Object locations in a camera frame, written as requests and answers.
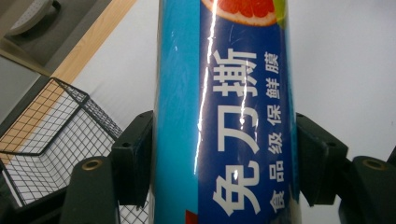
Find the grapefruit image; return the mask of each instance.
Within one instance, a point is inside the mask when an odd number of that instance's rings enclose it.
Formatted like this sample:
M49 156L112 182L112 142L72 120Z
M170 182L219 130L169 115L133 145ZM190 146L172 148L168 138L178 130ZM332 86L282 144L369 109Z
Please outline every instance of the grapefruit image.
M202 2L213 13L229 21L251 26L269 26L276 23L276 6L273 0L202 0Z

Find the cylindrical package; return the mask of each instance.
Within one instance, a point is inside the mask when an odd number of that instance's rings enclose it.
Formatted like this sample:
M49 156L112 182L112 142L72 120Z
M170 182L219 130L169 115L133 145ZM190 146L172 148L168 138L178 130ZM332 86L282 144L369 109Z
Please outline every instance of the cylindrical package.
M301 222L285 1L161 1L151 223Z

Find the metal wire basket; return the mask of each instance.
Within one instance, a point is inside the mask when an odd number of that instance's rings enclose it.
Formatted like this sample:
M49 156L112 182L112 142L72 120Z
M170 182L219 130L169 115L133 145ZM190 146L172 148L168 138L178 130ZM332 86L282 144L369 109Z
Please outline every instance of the metal wire basket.
M0 158L4 175L20 206L66 187L79 161L107 156L122 133L90 98L52 78L3 131ZM147 207L121 206L122 223L145 223Z

